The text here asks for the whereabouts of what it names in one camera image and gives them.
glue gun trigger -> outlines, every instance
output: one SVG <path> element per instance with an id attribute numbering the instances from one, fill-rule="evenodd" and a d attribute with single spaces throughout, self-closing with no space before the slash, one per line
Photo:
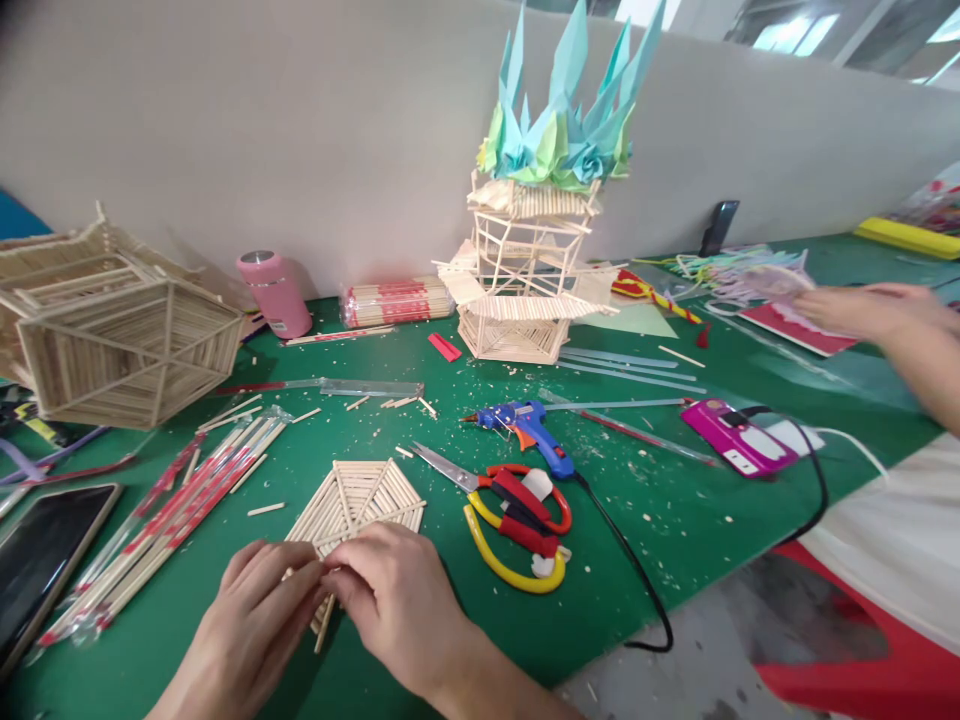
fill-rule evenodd
<path id="1" fill-rule="evenodd" d="M 516 425 L 511 425 L 510 429 L 517 434 L 518 438 L 520 438 L 520 452 L 524 452 L 527 448 L 533 447 L 537 444 L 536 440 L 534 440 L 530 435 L 525 433 Z"/>

hand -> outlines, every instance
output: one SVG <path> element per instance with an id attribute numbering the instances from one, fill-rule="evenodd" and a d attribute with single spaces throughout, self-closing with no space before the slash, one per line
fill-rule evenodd
<path id="1" fill-rule="evenodd" d="M 927 288 L 880 283 L 863 288 L 820 288 L 794 300 L 797 311 L 828 332 L 881 344 L 911 325 L 960 331 L 960 316 Z"/>
<path id="2" fill-rule="evenodd" d="M 394 523 L 374 523 L 324 561 L 323 585 L 364 647 L 411 692 L 437 705 L 489 644 L 453 595 L 436 548 Z"/>
<path id="3" fill-rule="evenodd" d="M 288 569 L 294 572 L 283 580 Z M 253 718 L 327 594 L 321 574 L 310 543 L 257 540 L 234 555 L 177 674 L 147 720 Z"/>

phone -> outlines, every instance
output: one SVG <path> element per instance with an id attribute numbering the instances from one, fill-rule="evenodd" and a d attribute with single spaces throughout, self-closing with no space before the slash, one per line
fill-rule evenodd
<path id="1" fill-rule="evenodd" d="M 703 240 L 700 243 L 700 257 L 710 257 L 720 252 L 723 241 L 727 239 L 730 223 L 733 222 L 733 216 L 736 215 L 739 207 L 739 200 L 724 200 L 717 203 L 717 206 L 713 209 L 713 216 L 710 218 L 710 226 L 703 233 Z"/>
<path id="2" fill-rule="evenodd" d="M 109 483 L 44 495 L 0 543 L 0 683 L 40 632 L 122 490 Z"/>

black power cord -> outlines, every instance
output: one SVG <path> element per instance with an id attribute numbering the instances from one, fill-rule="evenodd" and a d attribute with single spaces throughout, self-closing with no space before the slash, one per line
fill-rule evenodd
<path id="1" fill-rule="evenodd" d="M 754 407 L 745 408 L 739 412 L 729 413 L 731 416 L 728 421 L 731 421 L 731 424 L 736 424 L 736 421 L 739 419 L 741 422 L 746 422 L 748 418 L 753 417 L 754 415 L 761 415 L 765 413 L 771 413 L 774 415 L 780 415 L 780 413 L 774 412 L 766 405 L 756 405 Z M 820 465 L 820 458 L 817 457 L 817 451 L 814 449 L 813 444 L 810 442 L 810 438 L 807 437 L 807 434 L 803 431 L 803 428 L 800 425 L 788 418 L 785 415 L 780 415 L 784 420 L 793 425 L 796 431 L 800 434 L 800 437 L 803 438 L 803 441 L 807 445 L 807 450 L 810 453 L 810 460 L 813 462 L 813 469 L 817 474 L 817 482 L 820 485 L 820 505 L 817 507 L 816 512 L 811 516 L 807 522 L 801 525 L 799 528 L 794 530 L 790 535 L 781 540 L 777 545 L 786 545 L 787 543 L 793 542 L 797 538 L 805 535 L 811 529 L 813 529 L 817 523 L 823 519 L 823 516 L 827 512 L 827 508 L 830 506 L 830 491 L 827 488 L 827 479 L 823 474 L 823 467 Z M 600 498 L 596 496 L 596 493 L 593 492 L 593 489 L 590 487 L 590 483 L 587 482 L 586 478 L 583 477 L 579 472 L 575 473 L 573 479 L 576 483 L 583 488 L 584 492 L 587 493 L 587 496 L 593 501 L 593 504 L 597 506 L 597 510 L 600 511 L 600 514 L 603 516 L 603 519 L 606 521 L 607 525 L 613 531 L 614 536 L 617 538 L 617 542 L 620 543 L 620 546 L 627 553 L 627 557 L 630 559 L 630 564 L 633 565 L 634 570 L 637 571 L 637 575 L 640 576 L 640 580 L 643 581 L 644 587 L 647 589 L 647 593 L 650 595 L 650 600 L 653 602 L 653 607 L 657 611 L 657 615 L 660 618 L 660 622 L 663 624 L 663 630 L 666 633 L 667 639 L 663 645 L 651 645 L 650 643 L 640 642 L 639 640 L 631 640 L 623 644 L 624 647 L 628 648 L 637 648 L 639 650 L 648 650 L 653 653 L 668 653 L 673 649 L 673 626 L 670 625 L 670 618 L 667 616 L 667 610 L 663 606 L 663 601 L 660 599 L 660 596 L 657 594 L 656 589 L 653 587 L 653 582 L 650 580 L 650 576 L 647 575 L 647 571 L 644 570 L 643 564 L 640 562 L 640 558 L 637 557 L 637 554 L 633 551 L 633 548 L 630 547 L 630 543 L 627 542 L 627 538 L 620 528 L 617 527 L 617 524 L 613 521 L 613 518 L 607 513 L 606 509 L 600 503 Z"/>
<path id="2" fill-rule="evenodd" d="M 799 537 L 806 535 L 817 523 L 819 523 L 823 516 L 827 513 L 827 508 L 830 507 L 830 490 L 827 487 L 827 478 L 823 474 L 823 467 L 820 465 L 820 458 L 817 457 L 817 451 L 813 449 L 813 444 L 810 442 L 810 438 L 807 437 L 807 434 L 803 431 L 803 428 L 800 425 L 788 418 L 786 415 L 775 412 L 768 408 L 766 405 L 756 405 L 754 407 L 749 407 L 741 410 L 739 412 L 745 419 L 751 418 L 754 415 L 764 415 L 771 413 L 773 415 L 780 415 L 784 420 L 793 425 L 796 431 L 800 434 L 800 437 L 803 438 L 803 441 L 807 444 L 807 450 L 810 452 L 810 460 L 813 463 L 813 469 L 817 473 L 817 483 L 820 485 L 820 505 L 817 507 L 817 511 L 807 520 L 803 525 L 798 527 L 792 533 L 790 533 L 786 538 L 777 543 L 777 547 L 791 543 Z"/>
<path id="3" fill-rule="evenodd" d="M 627 538 L 624 537 L 624 534 L 620 532 L 620 528 L 617 527 L 617 524 L 613 521 L 613 518 L 607 513 L 603 505 L 600 503 L 600 498 L 596 496 L 593 492 L 593 489 L 590 487 L 590 483 L 587 482 L 586 478 L 583 477 L 579 472 L 575 473 L 573 479 L 576 483 L 583 488 L 593 504 L 597 506 L 597 510 L 600 511 L 600 514 L 603 516 L 603 519 L 606 520 L 607 525 L 610 526 L 610 529 L 613 531 L 614 536 L 617 538 L 617 542 L 620 543 L 620 546 L 627 553 L 627 557 L 630 559 L 630 564 L 633 565 L 633 569 L 637 571 L 637 575 L 640 576 L 640 579 L 643 581 L 643 586 L 647 589 L 647 593 L 650 595 L 650 600 L 653 602 L 653 607 L 657 611 L 657 615 L 660 617 L 660 622 L 663 623 L 664 632 L 667 634 L 667 640 L 663 645 L 651 645 L 649 643 L 640 642 L 639 640 L 632 640 L 630 642 L 625 642 L 624 647 L 628 648 L 638 648 L 640 650 L 649 650 L 654 653 L 668 653 L 673 649 L 673 627 L 670 625 L 670 618 L 667 617 L 667 609 L 663 606 L 663 601 L 660 600 L 660 596 L 657 595 L 656 589 L 653 587 L 653 582 L 650 580 L 650 576 L 647 575 L 647 571 L 643 569 L 643 565 L 640 563 L 640 558 L 637 557 L 637 554 L 633 551 L 633 548 L 630 547 L 630 543 L 627 542 Z"/>

origami paper decoration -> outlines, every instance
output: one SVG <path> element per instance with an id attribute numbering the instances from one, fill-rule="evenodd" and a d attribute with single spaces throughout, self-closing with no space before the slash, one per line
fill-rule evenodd
<path id="1" fill-rule="evenodd" d="M 586 2 L 579 0 L 554 53 L 547 107 L 533 123 L 526 94 L 519 119 L 516 115 L 523 81 L 522 6 L 512 42 L 507 33 L 498 102 L 477 155 L 481 172 L 495 179 L 583 193 L 590 192 L 594 180 L 627 177 L 632 154 L 630 118 L 660 42 L 665 4 L 666 0 L 660 0 L 632 59 L 630 22 L 624 25 L 597 99 L 583 115 L 581 107 L 573 108 L 588 52 Z"/>

